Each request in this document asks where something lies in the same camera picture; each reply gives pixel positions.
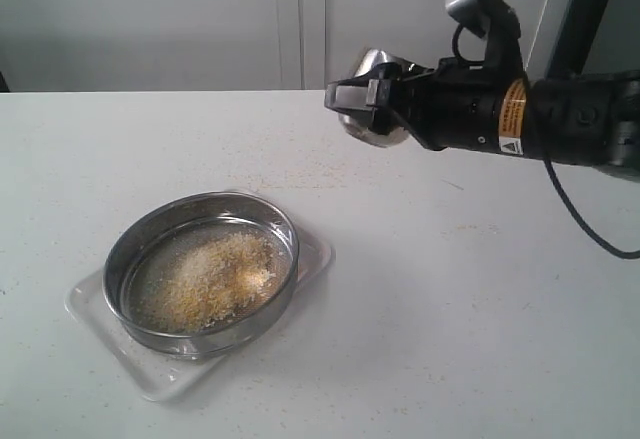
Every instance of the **orange label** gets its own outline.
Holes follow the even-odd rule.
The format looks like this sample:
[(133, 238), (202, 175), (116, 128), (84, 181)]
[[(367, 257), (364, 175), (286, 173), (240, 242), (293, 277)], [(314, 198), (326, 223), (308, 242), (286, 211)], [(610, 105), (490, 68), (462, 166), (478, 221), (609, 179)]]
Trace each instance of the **orange label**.
[(523, 155), (520, 136), (526, 104), (524, 84), (521, 79), (518, 79), (509, 86), (500, 110), (498, 139), (502, 152)]

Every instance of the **cabinet door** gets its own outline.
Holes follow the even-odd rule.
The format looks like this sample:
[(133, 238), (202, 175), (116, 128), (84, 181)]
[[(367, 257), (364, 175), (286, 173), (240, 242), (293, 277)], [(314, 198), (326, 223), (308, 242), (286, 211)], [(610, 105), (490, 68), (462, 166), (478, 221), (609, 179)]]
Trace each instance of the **cabinet door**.
[[(512, 5), (522, 25), (521, 47), (528, 70), (544, 73), (550, 59), (564, 11), (569, 0), (505, 0)], [(444, 0), (303, 0), (303, 35), (307, 43), (326, 51), (320, 58), (307, 58), (305, 80), (319, 87), (324, 80), (344, 76), (364, 46), (378, 47), (425, 66), (436, 66), (438, 59), (451, 55), (451, 36), (455, 22), (446, 14)], [(307, 34), (307, 12), (321, 8), (326, 25), (326, 44), (316, 47), (317, 37)], [(484, 44), (463, 34), (461, 49), (469, 58), (481, 57)], [(323, 73), (317, 70), (324, 66)]]
[(15, 91), (297, 89), (298, 0), (0, 0)]

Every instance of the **white table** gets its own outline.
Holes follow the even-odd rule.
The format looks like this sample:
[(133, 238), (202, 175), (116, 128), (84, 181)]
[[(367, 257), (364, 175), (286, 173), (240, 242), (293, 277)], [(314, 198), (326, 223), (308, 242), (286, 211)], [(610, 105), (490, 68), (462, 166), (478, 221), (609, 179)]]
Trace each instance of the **white table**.
[[(0, 437), (638, 437), (640, 263), (541, 164), (343, 133), (322, 92), (0, 96)], [(640, 186), (559, 168), (640, 247)], [(293, 319), (181, 401), (141, 399), (63, 307), (118, 235), (263, 192), (334, 245)]]

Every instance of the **clear plastic tray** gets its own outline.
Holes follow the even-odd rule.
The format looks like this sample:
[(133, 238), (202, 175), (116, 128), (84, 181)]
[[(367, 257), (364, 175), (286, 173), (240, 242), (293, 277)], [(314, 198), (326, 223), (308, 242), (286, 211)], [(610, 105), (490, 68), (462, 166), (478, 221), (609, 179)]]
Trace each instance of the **clear plastic tray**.
[[(296, 294), (331, 262), (331, 246), (296, 221), (300, 241)], [(80, 281), (65, 299), (67, 311), (118, 360), (142, 397), (166, 401), (185, 392), (226, 356), (189, 361), (147, 349), (134, 341), (113, 315), (102, 294), (102, 270)]]

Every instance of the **sieve rim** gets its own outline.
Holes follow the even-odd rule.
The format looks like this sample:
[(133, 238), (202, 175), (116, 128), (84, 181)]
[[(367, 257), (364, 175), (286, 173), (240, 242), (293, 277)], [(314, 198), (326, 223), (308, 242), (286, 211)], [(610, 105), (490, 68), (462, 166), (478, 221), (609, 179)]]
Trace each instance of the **sieve rim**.
[[(148, 327), (142, 326), (138, 323), (136, 323), (135, 321), (129, 319), (127, 316), (125, 316), (122, 313), (121, 310), (121, 300), (119, 299), (121, 297), (121, 293), (122, 293), (122, 287), (125, 286), (126, 283), (126, 277), (121, 279), (121, 282), (117, 288), (117, 292), (118, 294), (116, 294), (115, 298), (111, 298), (111, 294), (108, 292), (107, 290), (107, 274), (110, 272), (110, 264), (113, 262), (113, 258), (116, 256), (116, 254), (118, 254), (119, 249), (122, 247), (123, 243), (128, 239), (128, 236), (130, 234), (132, 234), (132, 231), (149, 222), (152, 219), (155, 219), (156, 217), (164, 214), (166, 211), (175, 208), (175, 207), (179, 207), (182, 206), (186, 203), (190, 203), (190, 202), (195, 202), (198, 200), (203, 200), (203, 199), (208, 199), (208, 198), (243, 198), (243, 199), (250, 199), (253, 201), (256, 201), (258, 203), (261, 203), (262, 205), (270, 208), (273, 212), (275, 212), (278, 216), (280, 216), (280, 218), (282, 218), (284, 220), (284, 222), (286, 223), (287, 227), (289, 228), (289, 230), (291, 231), (291, 247), (287, 247), (288, 249), (290, 249), (291, 251), (291, 263), (289, 264), (289, 269), (287, 271), (287, 274), (285, 276), (285, 278), (281, 281), (281, 283), (279, 284), (278, 288), (276, 289), (276, 291), (271, 294), (271, 296), (262, 304), (260, 305), (260, 307), (256, 308), (254, 311), (252, 311), (251, 313), (243, 316), (241, 319), (238, 319), (237, 321), (232, 321), (230, 323), (225, 324), (222, 327), (218, 327), (215, 330), (209, 329), (207, 327), (193, 332), (193, 333), (170, 333), (170, 332), (162, 332), (162, 331), (157, 331), (154, 329), (150, 329)], [(270, 228), (266, 228), (265, 229), (266, 232), (268, 232), (269, 234), (275, 236), (275, 238), (277, 238), (277, 240), (282, 241), (282, 238), (276, 234), (272, 229)], [(149, 335), (153, 335), (156, 337), (166, 337), (169, 339), (191, 339), (191, 338), (195, 338), (195, 337), (203, 337), (203, 336), (210, 336), (210, 335), (215, 335), (215, 334), (219, 334), (222, 333), (224, 331), (227, 331), (229, 329), (235, 328), (237, 327), (239, 324), (248, 321), (250, 319), (252, 319), (256, 314), (258, 314), (260, 311), (264, 310), (265, 308), (267, 308), (269, 306), (269, 304), (271, 304), (273, 301), (276, 300), (276, 298), (282, 293), (283, 290), (285, 290), (287, 288), (287, 285), (289, 285), (289, 283), (293, 280), (297, 280), (297, 266), (298, 266), (298, 259), (299, 259), (299, 255), (300, 255), (300, 243), (298, 240), (298, 233), (296, 231), (296, 228), (293, 224), (293, 221), (289, 218), (289, 216), (287, 216), (287, 214), (285, 214), (279, 207), (275, 206), (274, 204), (272, 204), (271, 202), (262, 199), (261, 197), (257, 197), (251, 194), (245, 194), (242, 192), (205, 192), (205, 193), (201, 193), (201, 194), (195, 194), (192, 196), (187, 196), (187, 197), (183, 197), (181, 199), (177, 199), (175, 201), (169, 202), (163, 206), (160, 206), (156, 209), (154, 209), (153, 211), (145, 214), (144, 216), (142, 216), (140, 219), (138, 219), (136, 222), (134, 222), (131, 226), (129, 226), (127, 228), (126, 231), (124, 231), (120, 237), (118, 238), (118, 240), (116, 241), (116, 243), (113, 245), (113, 247), (111, 248), (111, 251), (109, 252), (109, 255), (107, 256), (107, 260), (105, 261), (105, 266), (104, 266), (104, 272), (102, 274), (102, 293), (104, 295), (104, 298), (107, 302), (107, 305), (109, 306), (109, 309), (111, 310), (111, 312), (126, 326), (126, 327), (131, 327), (134, 328), (135, 330), (139, 331), (139, 332), (143, 332), (145, 334), (149, 334)]]

